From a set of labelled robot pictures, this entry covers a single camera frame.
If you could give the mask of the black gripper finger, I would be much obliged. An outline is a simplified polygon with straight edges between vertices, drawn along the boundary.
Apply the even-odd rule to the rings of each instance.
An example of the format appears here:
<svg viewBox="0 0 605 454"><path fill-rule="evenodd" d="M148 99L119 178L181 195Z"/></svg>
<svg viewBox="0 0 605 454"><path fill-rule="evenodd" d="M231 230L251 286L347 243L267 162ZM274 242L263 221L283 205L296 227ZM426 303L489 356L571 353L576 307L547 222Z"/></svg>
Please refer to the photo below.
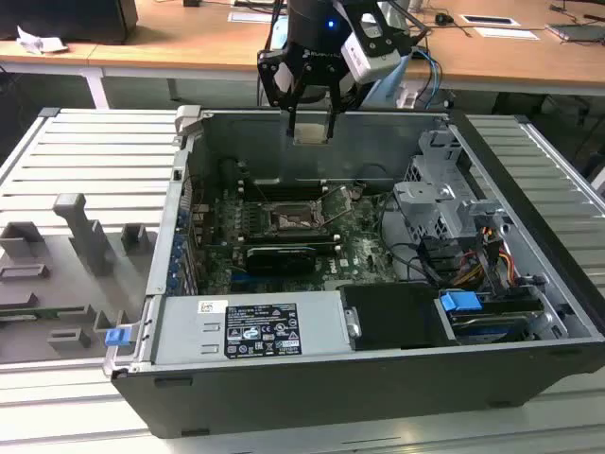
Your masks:
<svg viewBox="0 0 605 454"><path fill-rule="evenodd" d="M347 74L339 82L329 87L329 107L325 138L334 136L337 117L350 110L356 110L363 102L363 85L354 80L352 74Z"/></svg>
<svg viewBox="0 0 605 454"><path fill-rule="evenodd" d="M287 44L281 50L260 50L257 54L258 75L273 107L288 114L286 135L294 136L297 108L306 88L305 48Z"/></svg>

